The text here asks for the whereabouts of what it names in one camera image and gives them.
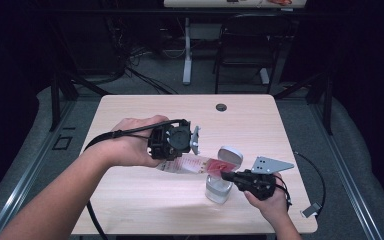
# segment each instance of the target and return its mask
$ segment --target black curtain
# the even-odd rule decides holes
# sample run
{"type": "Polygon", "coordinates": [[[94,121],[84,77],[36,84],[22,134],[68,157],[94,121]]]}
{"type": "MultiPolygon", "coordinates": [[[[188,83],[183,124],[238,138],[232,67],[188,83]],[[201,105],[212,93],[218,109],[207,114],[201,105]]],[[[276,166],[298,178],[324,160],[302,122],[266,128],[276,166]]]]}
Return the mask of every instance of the black curtain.
{"type": "Polygon", "coordinates": [[[0,181],[34,122],[36,94],[49,86],[35,31],[40,23],[29,21],[17,3],[0,1],[0,181]]]}
{"type": "Polygon", "coordinates": [[[384,2],[309,0],[308,4],[308,11],[358,15],[338,21],[302,21],[281,81],[303,81],[333,63],[333,96],[362,133],[372,172],[384,188],[384,2]],[[337,48],[338,43],[345,51],[337,48]]]}

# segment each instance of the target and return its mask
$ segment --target black controller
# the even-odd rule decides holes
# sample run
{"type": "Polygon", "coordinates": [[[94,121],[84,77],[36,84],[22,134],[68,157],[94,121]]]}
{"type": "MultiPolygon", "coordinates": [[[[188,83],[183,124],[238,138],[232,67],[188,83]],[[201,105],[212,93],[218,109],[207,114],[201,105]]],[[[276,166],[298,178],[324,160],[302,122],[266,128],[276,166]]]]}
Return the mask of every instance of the black controller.
{"type": "Polygon", "coordinates": [[[239,191],[249,191],[260,200],[273,196],[276,190],[276,178],[273,174],[256,174],[246,169],[244,172],[221,172],[221,177],[233,182],[239,191]]]}
{"type": "Polygon", "coordinates": [[[183,120],[178,127],[162,125],[152,130],[148,147],[153,159],[172,161],[191,150],[190,122],[183,120]]]}

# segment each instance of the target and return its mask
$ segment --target table leg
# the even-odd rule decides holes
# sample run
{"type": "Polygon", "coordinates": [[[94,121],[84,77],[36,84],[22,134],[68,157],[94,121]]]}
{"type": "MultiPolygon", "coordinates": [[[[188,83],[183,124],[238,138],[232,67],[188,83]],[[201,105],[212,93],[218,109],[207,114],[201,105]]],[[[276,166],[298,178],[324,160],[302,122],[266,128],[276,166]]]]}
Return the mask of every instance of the table leg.
{"type": "Polygon", "coordinates": [[[185,67],[183,70],[183,84],[191,84],[192,74],[192,56],[191,56],[191,37],[190,37],[190,23],[189,18],[185,21],[185,67]]]}
{"type": "Polygon", "coordinates": [[[260,70],[260,79],[262,84],[270,83],[270,78],[269,78],[269,74],[267,73],[267,68],[262,68],[260,70]]]}

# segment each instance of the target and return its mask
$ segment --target gray metal bracket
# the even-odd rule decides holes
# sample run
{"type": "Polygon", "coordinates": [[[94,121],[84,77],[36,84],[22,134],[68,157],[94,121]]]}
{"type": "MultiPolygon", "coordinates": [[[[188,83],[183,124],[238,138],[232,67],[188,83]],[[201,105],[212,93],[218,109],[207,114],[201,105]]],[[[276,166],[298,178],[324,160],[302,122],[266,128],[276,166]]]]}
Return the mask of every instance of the gray metal bracket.
{"type": "Polygon", "coordinates": [[[292,163],[282,162],[279,160],[260,156],[255,159],[254,165],[251,168],[251,172],[257,174],[272,174],[293,167],[294,165],[292,163]]]}
{"type": "Polygon", "coordinates": [[[189,143],[189,145],[190,145],[190,147],[191,147],[191,149],[195,155],[199,154],[199,150],[198,150],[198,147],[199,147],[199,144],[198,144],[199,130],[201,130],[201,128],[199,126],[196,126],[195,130],[193,131],[193,134],[191,136],[191,141],[189,143]]]}

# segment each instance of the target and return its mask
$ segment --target wooden table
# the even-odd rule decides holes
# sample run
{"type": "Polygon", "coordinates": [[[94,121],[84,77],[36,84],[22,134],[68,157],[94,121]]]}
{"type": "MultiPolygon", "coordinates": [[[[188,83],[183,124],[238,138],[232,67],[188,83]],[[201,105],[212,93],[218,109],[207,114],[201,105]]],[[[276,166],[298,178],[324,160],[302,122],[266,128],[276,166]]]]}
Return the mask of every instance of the wooden table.
{"type": "MultiPolygon", "coordinates": [[[[250,169],[257,156],[293,163],[294,155],[276,103],[270,95],[135,95],[105,96],[97,109],[85,145],[126,117],[161,114],[201,127],[202,156],[216,157],[221,146],[242,152],[239,170],[250,169]],[[225,104],[220,112],[217,104],[225,104]]],[[[303,218],[310,206],[297,167],[282,172],[293,205],[292,221],[300,233],[317,229],[314,217],[303,218]]],[[[91,198],[107,234],[203,235],[273,233],[273,228],[233,186],[223,205],[205,196],[206,174],[185,175],[145,167],[113,167],[91,198]]],[[[97,234],[85,209],[73,234],[97,234]]]]}

